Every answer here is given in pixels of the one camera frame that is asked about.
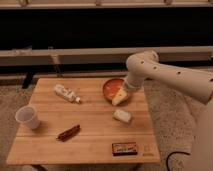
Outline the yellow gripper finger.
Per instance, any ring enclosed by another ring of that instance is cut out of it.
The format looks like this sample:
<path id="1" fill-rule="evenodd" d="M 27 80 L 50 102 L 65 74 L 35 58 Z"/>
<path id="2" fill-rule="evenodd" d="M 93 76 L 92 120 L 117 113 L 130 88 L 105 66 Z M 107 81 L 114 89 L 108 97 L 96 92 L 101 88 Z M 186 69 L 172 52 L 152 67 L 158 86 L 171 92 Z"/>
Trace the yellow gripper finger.
<path id="1" fill-rule="evenodd" d="M 112 104 L 114 106 L 120 104 L 127 96 L 127 92 L 121 88 L 115 95 L 115 97 L 112 99 Z"/>

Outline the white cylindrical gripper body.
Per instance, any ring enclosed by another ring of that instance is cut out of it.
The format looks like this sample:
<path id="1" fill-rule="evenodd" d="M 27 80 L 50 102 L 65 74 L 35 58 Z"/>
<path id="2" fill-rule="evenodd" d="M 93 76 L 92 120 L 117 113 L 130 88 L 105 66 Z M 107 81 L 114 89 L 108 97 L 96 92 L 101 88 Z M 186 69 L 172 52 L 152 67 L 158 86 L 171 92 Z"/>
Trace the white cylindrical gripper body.
<path id="1" fill-rule="evenodd" d="M 142 82 L 141 77 L 128 73 L 124 79 L 123 87 L 128 92 L 136 92 L 141 89 Z"/>

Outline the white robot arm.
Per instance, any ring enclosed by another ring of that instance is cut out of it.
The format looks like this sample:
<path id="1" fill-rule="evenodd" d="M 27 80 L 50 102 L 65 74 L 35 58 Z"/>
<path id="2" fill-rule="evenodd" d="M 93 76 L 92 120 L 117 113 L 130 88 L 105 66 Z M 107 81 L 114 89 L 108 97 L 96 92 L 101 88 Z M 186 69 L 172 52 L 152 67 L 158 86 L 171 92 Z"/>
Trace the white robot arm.
<path id="1" fill-rule="evenodd" d="M 160 64 L 153 50 L 129 56 L 126 67 L 128 73 L 112 100 L 114 106 L 126 100 L 129 93 L 140 90 L 146 78 L 167 84 L 203 104 L 213 101 L 213 73 Z"/>

